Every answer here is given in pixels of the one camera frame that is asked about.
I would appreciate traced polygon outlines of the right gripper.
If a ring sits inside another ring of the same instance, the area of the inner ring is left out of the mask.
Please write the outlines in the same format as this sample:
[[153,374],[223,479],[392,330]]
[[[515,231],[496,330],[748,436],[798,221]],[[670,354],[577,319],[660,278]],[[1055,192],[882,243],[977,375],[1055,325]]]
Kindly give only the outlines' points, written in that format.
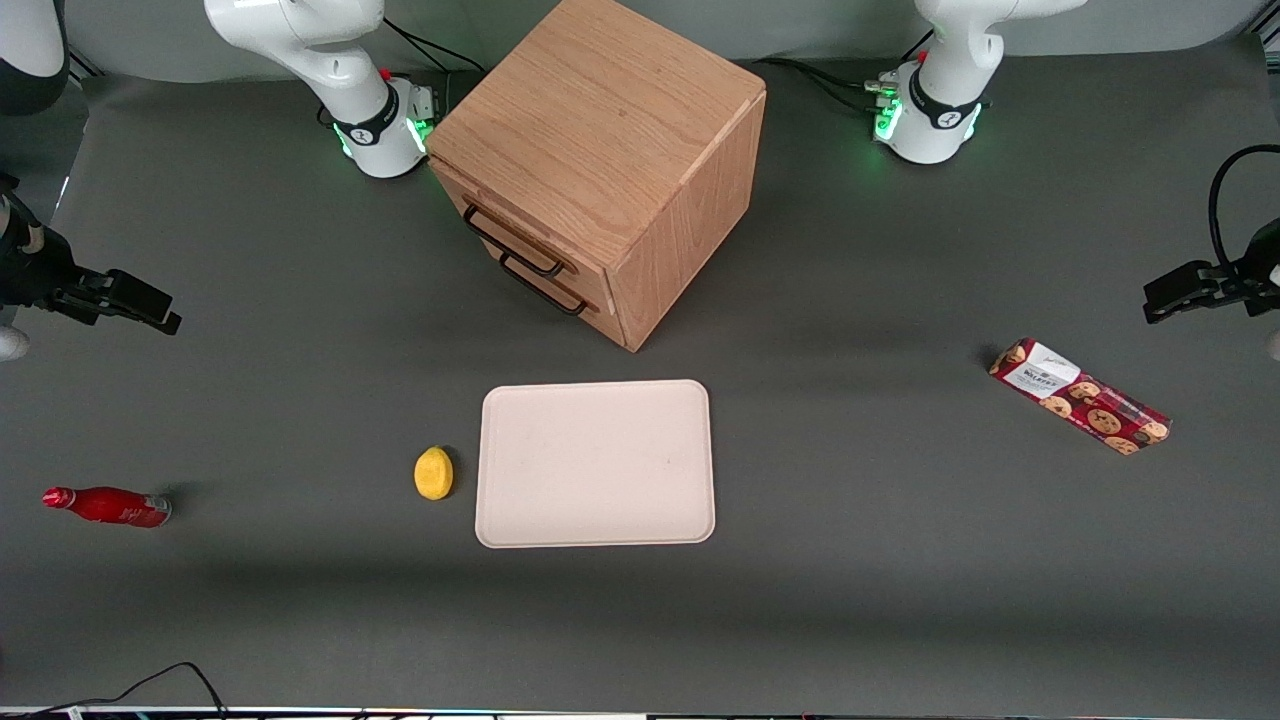
[[13,320],[19,307],[58,313],[95,325],[119,316],[174,336],[183,318],[172,311],[170,295],[111,269],[105,274],[77,265],[69,242],[40,222],[17,195],[19,181],[1,173],[1,360],[26,356],[31,341]]

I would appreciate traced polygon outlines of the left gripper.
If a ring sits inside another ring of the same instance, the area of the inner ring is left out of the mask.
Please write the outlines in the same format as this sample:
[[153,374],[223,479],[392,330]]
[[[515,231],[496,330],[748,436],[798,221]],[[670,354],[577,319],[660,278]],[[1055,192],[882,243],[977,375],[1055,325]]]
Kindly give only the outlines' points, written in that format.
[[[1279,218],[1258,228],[1245,251],[1231,260],[1225,250],[1220,222],[1212,217],[1212,251],[1224,277],[1222,293],[1228,304],[1243,304],[1249,318],[1277,311],[1279,307]],[[1146,323],[1155,325],[1178,314],[1197,309],[1216,309],[1219,299],[1215,266],[1193,260],[1147,283]]]

